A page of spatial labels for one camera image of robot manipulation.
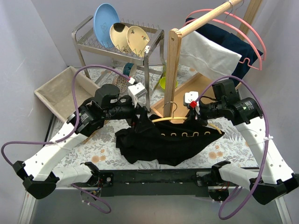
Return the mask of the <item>floral table mat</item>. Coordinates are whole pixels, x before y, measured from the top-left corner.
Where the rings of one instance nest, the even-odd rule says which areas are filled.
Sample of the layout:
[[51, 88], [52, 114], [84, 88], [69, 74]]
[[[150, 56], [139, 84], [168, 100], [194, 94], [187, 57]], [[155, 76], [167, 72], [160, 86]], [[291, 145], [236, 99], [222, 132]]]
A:
[[[100, 78], [98, 86], [112, 84], [117, 74], [105, 69], [89, 69], [93, 82]], [[64, 122], [57, 119], [53, 133], [56, 134]], [[230, 161], [239, 167], [256, 167], [247, 142], [230, 121], [220, 118], [211, 120], [224, 131], [224, 136], [208, 145], [196, 156], [180, 163], [177, 168], [210, 168], [220, 161]], [[115, 146], [115, 132], [128, 128], [125, 120], [108, 121], [103, 128], [94, 134], [87, 142], [78, 145], [70, 151], [57, 167], [76, 166], [82, 162], [91, 161], [99, 169], [166, 169], [168, 165], [160, 165], [158, 161], [137, 161], [130, 164], [120, 150]]]

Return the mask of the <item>blue plate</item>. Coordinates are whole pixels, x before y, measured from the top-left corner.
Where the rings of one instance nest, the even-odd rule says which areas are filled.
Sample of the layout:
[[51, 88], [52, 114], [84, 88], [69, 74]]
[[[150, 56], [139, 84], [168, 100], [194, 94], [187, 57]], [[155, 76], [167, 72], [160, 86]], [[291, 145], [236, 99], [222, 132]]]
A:
[[108, 4], [101, 4], [93, 16], [93, 31], [100, 45], [107, 49], [113, 48], [110, 38], [110, 28], [115, 23], [120, 22], [115, 8]]

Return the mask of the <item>wooden clothes rack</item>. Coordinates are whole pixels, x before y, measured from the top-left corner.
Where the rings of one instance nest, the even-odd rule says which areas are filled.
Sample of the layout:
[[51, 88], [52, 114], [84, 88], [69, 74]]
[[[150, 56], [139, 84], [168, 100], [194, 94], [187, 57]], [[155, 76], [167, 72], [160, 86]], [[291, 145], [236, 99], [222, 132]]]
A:
[[[173, 101], [176, 93], [176, 81], [177, 81], [177, 72], [178, 72], [178, 63], [180, 57], [180, 48], [182, 38], [186, 37], [191, 32], [199, 29], [203, 25], [207, 24], [209, 21], [215, 21], [222, 23], [234, 30], [236, 30], [243, 38], [251, 45], [254, 52], [256, 53], [259, 61], [259, 70], [262, 69], [262, 58], [257, 51], [257, 48], [253, 44], [253, 42], [247, 37], [247, 33], [250, 30], [244, 24], [240, 26], [239, 29], [234, 26], [224, 22], [217, 20], [216, 17], [226, 12], [228, 9], [232, 9], [234, 6], [239, 4], [240, 0], [228, 0], [224, 2], [222, 5], [213, 9], [212, 11], [207, 12], [207, 14], [194, 19], [192, 21], [188, 21], [182, 28], [177, 29], [173, 28], [169, 31], [168, 38], [168, 54], [167, 54], [167, 67], [166, 67], [166, 87], [165, 87], [165, 95], [164, 102]], [[262, 4], [261, 0], [252, 0], [250, 1], [246, 13], [243, 17], [250, 25], [252, 24], [260, 6]]]

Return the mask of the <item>teal cup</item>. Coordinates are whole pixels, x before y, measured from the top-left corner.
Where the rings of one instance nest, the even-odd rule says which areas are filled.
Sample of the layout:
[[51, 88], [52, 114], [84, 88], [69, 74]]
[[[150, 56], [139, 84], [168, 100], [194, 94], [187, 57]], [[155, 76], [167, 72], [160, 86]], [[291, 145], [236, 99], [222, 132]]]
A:
[[128, 77], [135, 77], [137, 71], [137, 65], [134, 63], [126, 63], [123, 66], [123, 74]]

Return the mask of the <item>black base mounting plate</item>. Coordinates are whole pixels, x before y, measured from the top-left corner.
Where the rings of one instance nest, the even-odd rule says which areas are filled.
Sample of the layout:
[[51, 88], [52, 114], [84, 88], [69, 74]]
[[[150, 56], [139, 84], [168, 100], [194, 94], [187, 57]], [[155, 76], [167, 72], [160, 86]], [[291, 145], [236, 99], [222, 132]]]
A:
[[83, 189], [100, 187], [110, 196], [196, 196], [209, 197], [209, 190], [228, 190], [232, 183], [212, 182], [210, 168], [101, 170], [100, 182], [75, 183]]

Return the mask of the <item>lime green bowl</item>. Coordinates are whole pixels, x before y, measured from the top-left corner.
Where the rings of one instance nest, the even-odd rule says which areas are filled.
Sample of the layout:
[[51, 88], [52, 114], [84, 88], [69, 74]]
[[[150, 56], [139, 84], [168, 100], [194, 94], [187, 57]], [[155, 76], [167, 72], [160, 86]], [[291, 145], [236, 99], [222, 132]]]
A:
[[162, 77], [159, 81], [159, 85], [160, 87], [165, 90], [165, 87], [166, 87], [166, 77]]

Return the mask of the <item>steel dish rack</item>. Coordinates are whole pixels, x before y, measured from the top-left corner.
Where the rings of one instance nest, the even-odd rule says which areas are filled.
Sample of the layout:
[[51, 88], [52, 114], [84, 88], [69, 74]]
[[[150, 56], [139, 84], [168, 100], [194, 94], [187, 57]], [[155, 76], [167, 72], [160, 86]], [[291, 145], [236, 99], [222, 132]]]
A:
[[[74, 47], [76, 49], [77, 55], [81, 62], [82, 66], [86, 66], [84, 61], [82, 50], [90, 53], [98, 54], [101, 56], [107, 56], [111, 59], [115, 59], [116, 61], [123, 61], [127, 63], [134, 63], [137, 65], [137, 69], [143, 71], [145, 87], [148, 91], [146, 94], [145, 105], [149, 109], [150, 108], [150, 96], [154, 91], [150, 90], [150, 73], [159, 75], [160, 77], [164, 77], [166, 73], [166, 63], [164, 59], [164, 40], [165, 34], [164, 30], [159, 27], [154, 26], [145, 26], [144, 24], [136, 24], [136, 26], [140, 27], [146, 33], [150, 33], [149, 43], [146, 44], [145, 48], [145, 56], [142, 57], [140, 53], [128, 53], [126, 51], [121, 51], [117, 49], [113, 44], [107, 43], [104, 44], [96, 39], [93, 28], [91, 28], [88, 32], [86, 32], [82, 37], [77, 38], [77, 32], [82, 29], [86, 24], [88, 24], [93, 19], [93, 16], [90, 15], [86, 19], [84, 19], [79, 25], [77, 25], [72, 31], [72, 41]], [[163, 66], [162, 71], [157, 71], [149, 68], [149, 57], [159, 46], [159, 56]]]

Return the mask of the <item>pink wavy hanger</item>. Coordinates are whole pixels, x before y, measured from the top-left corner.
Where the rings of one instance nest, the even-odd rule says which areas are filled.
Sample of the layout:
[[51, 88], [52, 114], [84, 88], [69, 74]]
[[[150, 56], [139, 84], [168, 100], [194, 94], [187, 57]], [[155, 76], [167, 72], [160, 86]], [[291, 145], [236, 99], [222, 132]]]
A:
[[[213, 9], [211, 8], [207, 8], [207, 9], [200, 9], [200, 10], [195, 10], [193, 12], [191, 12], [187, 18], [191, 17], [191, 15], [195, 14], [195, 13], [199, 13], [199, 12], [209, 12], [209, 11], [212, 11]], [[263, 58], [262, 60], [265, 61], [266, 60], [266, 56], [267, 56], [267, 50], [266, 50], [266, 46], [262, 40], [262, 38], [260, 37], [260, 35], [256, 32], [256, 30], [249, 24], [247, 23], [245, 20], [241, 19], [240, 17], [238, 17], [237, 15], [235, 14], [232, 14], [232, 13], [229, 13], [229, 12], [224, 12], [224, 14], [228, 15], [228, 16], [231, 16], [235, 19], [237, 19], [238, 21], [240, 21], [242, 24], [244, 24], [246, 27], [248, 27], [252, 33], [256, 36], [256, 38], [258, 39], [258, 41], [260, 42], [262, 48], [263, 48]]]
[[242, 56], [241, 61], [248, 58], [250, 60], [249, 64], [252, 65], [258, 59], [253, 48], [248, 43], [215, 25], [207, 23], [196, 31], [216, 44], [240, 54]]

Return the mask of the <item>patterned red bowl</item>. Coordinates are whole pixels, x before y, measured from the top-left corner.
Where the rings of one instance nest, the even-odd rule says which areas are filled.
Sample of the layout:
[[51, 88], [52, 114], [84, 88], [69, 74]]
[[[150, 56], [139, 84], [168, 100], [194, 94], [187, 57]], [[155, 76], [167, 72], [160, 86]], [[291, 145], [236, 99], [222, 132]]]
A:
[[112, 84], [119, 88], [126, 87], [128, 85], [128, 80], [123, 76], [117, 75], [113, 78]]

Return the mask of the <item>cream plate dark spot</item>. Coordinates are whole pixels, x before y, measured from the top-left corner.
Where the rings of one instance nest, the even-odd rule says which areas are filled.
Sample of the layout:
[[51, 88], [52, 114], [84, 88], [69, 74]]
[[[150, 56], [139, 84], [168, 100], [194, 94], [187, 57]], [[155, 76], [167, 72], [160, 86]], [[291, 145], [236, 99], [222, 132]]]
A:
[[110, 28], [110, 39], [115, 46], [116, 49], [118, 49], [120, 52], [123, 53], [130, 53], [131, 49], [128, 45], [127, 41], [127, 32], [129, 27], [126, 26], [123, 23], [115, 23]]

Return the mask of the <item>white cloth garment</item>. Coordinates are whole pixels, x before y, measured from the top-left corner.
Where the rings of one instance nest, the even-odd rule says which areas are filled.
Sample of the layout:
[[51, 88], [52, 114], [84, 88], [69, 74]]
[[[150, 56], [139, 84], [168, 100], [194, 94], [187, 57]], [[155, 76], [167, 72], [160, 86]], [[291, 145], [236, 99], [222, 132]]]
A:
[[179, 63], [214, 81], [232, 75], [241, 57], [194, 31], [182, 38]]

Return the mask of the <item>cream floral plate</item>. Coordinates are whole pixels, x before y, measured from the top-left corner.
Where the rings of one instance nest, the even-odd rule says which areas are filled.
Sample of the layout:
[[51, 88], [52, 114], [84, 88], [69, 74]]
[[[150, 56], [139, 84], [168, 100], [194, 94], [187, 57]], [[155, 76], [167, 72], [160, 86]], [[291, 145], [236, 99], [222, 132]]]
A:
[[144, 49], [149, 40], [147, 33], [139, 26], [131, 26], [127, 31], [128, 45], [138, 57], [144, 57]]

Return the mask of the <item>yellow wavy hanger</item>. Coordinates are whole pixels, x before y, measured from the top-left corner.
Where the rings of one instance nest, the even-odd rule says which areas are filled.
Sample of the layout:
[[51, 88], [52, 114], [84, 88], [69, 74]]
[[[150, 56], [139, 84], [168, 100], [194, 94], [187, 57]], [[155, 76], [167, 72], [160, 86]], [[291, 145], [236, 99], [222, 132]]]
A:
[[[187, 117], [174, 117], [174, 112], [178, 108], [177, 103], [175, 103], [174, 101], [169, 101], [169, 102], [165, 103], [165, 105], [166, 104], [174, 104], [176, 106], [175, 110], [172, 112], [172, 116], [171, 117], [163, 117], [163, 118], [159, 118], [159, 119], [154, 119], [154, 120], [152, 120], [153, 123], [157, 123], [157, 122], [161, 122], [161, 121], [171, 121], [171, 120], [183, 120], [183, 121], [187, 120]], [[210, 123], [208, 123], [207, 125], [215, 128], [218, 131], [219, 134], [222, 134], [222, 131], [217, 126], [215, 126], [213, 124], [210, 124]]]

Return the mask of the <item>black cloth garment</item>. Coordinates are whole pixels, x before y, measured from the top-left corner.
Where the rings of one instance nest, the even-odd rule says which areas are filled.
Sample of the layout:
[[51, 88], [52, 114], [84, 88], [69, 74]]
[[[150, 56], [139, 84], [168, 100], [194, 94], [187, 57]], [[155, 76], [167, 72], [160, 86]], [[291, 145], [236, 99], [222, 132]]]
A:
[[132, 127], [115, 133], [116, 147], [129, 163], [157, 160], [159, 164], [177, 166], [224, 135], [197, 120], [181, 124], [154, 122], [158, 118], [142, 114]]

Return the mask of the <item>dark blue denim skirt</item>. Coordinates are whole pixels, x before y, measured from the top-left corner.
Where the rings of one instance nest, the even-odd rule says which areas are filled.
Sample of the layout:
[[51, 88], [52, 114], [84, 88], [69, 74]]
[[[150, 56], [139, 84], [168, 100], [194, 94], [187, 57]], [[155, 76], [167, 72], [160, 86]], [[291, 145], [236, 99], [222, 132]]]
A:
[[249, 66], [242, 62], [252, 65], [257, 59], [248, 43], [207, 23], [182, 38], [179, 62], [211, 80], [230, 75], [243, 79]]

